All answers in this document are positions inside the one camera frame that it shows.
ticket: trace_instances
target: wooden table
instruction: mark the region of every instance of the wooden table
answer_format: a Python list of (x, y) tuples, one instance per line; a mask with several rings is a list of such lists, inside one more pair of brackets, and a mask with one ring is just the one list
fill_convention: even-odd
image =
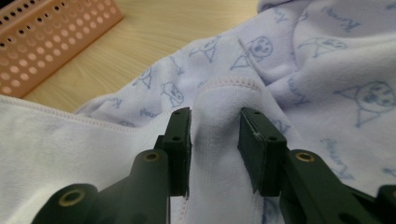
[(257, 0), (115, 0), (125, 18), (23, 99), (73, 112), (194, 39), (256, 15)]

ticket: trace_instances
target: screw hole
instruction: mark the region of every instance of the screw hole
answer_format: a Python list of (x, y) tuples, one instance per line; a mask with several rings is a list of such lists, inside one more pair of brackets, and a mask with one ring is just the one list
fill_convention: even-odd
[(314, 161), (315, 160), (315, 158), (311, 154), (306, 153), (306, 152), (297, 153), (296, 158), (300, 161)]
[(81, 202), (85, 198), (85, 191), (83, 189), (72, 189), (66, 192), (59, 199), (59, 205), (62, 207), (73, 206)]
[(151, 152), (144, 157), (145, 161), (157, 161), (159, 158), (160, 154), (156, 152)]

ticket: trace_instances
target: white cloth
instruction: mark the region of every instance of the white cloth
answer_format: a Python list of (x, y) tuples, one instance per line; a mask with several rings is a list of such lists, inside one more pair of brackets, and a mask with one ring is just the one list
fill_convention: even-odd
[(237, 150), (246, 106), (349, 186), (375, 195), (395, 184), (396, 2), (261, 1), (259, 11), (77, 115), (1, 96), (0, 222), (28, 223), (68, 184), (104, 188), (126, 176), (184, 106), (191, 196), (173, 199), (172, 223), (282, 223), (276, 199), (252, 194)]

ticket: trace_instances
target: pink plastic basket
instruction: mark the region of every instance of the pink plastic basket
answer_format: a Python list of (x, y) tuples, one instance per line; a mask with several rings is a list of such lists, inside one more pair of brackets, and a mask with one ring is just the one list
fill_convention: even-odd
[(0, 11), (0, 94), (22, 97), (122, 19), (113, 0), (18, 0)]

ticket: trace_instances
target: black metal bracket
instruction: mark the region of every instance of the black metal bracket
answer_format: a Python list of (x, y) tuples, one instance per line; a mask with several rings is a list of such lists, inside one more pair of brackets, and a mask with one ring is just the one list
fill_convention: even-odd
[[(98, 192), (76, 184), (56, 192), (34, 224), (167, 224), (170, 197), (189, 195), (191, 112), (174, 112), (152, 150), (138, 154), (128, 177)], [(287, 224), (396, 223), (396, 186), (376, 198), (350, 188), (307, 150), (289, 150), (286, 138), (264, 116), (241, 110), (239, 151), (253, 192), (280, 196)]]
[(288, 150), (286, 139), (263, 113), (241, 111), (239, 151), (253, 191), (280, 195), (288, 224), (396, 223), (396, 186), (376, 198), (345, 186), (317, 154)]
[(131, 173), (98, 192), (75, 184), (53, 194), (33, 224), (167, 224), (170, 197), (189, 195), (191, 112), (175, 111), (154, 149), (139, 153)]

